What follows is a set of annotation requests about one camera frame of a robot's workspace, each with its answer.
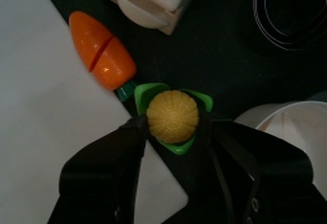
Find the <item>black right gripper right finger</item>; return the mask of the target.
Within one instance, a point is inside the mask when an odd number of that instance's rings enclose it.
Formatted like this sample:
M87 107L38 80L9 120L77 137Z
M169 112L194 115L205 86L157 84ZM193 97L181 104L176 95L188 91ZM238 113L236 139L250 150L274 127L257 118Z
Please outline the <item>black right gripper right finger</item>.
M228 224L327 224L327 199L301 149L206 112L197 133L220 180Z

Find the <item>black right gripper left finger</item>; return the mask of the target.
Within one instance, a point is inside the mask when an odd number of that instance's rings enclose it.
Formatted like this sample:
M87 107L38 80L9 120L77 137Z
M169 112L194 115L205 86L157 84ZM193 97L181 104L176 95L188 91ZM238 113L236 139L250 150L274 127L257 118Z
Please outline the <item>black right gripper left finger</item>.
M133 224L145 118L129 119L65 163L46 224Z

